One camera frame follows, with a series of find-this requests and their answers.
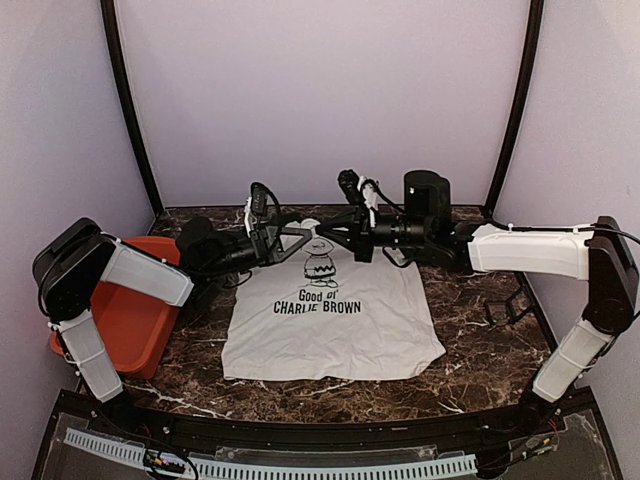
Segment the white green Charlie Brown shirt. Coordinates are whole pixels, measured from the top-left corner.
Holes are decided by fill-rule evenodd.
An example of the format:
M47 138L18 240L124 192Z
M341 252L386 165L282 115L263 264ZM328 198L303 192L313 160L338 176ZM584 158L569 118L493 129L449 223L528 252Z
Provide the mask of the white green Charlie Brown shirt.
M415 265L359 263L319 235L235 291L221 353L227 379L390 381L446 352Z

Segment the dark brooch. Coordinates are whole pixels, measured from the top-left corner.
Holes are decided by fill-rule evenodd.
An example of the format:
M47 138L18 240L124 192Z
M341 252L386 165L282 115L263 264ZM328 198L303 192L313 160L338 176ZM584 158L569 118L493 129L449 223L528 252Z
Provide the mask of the dark brooch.
M302 236L306 240L313 240L320 237L317 232L317 228L320 226L320 222L313 218L305 218L300 222L300 229L302 230Z

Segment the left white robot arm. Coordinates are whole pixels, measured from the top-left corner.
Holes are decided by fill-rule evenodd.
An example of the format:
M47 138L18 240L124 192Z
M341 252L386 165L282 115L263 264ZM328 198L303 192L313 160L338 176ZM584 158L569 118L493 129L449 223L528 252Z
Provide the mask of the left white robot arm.
M35 257L31 272L41 313L64 354L93 397L105 403L103 421L120 436L131 436L141 427L141 415L119 398L124 386L91 305L97 288L116 285L182 307L224 289L230 275L284 262L312 237L309 229L254 221L240 230L218 230L208 218L195 217L182 227L180 258L172 264L83 217Z

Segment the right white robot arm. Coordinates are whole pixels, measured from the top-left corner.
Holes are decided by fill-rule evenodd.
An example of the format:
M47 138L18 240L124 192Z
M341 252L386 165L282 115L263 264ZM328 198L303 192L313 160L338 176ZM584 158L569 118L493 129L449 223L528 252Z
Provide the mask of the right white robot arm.
M521 434L534 432L549 405L638 318L639 269L628 246L633 236L616 220L569 227L503 225L492 219L455 221L449 181L428 170L403 177L404 202L384 213L377 207L377 182L352 170L338 183L352 211L317 226L317 233L369 262L375 248L398 249L406 263L454 271L514 271L585 281L588 301L575 326L533 377L525 399L510 413Z

